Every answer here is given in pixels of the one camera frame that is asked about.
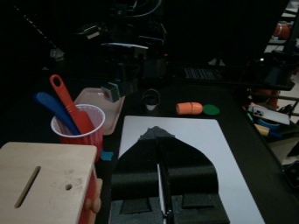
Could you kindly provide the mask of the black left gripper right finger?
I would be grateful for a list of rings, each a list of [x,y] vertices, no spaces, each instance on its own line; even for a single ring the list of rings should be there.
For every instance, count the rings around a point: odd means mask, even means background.
[[[155,153],[164,224],[229,224],[205,155],[159,127]]]

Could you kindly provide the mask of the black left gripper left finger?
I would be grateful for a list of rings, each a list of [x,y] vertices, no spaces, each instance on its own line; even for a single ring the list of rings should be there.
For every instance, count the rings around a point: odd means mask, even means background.
[[[109,224],[163,224],[155,129],[148,129],[117,159],[111,179]]]

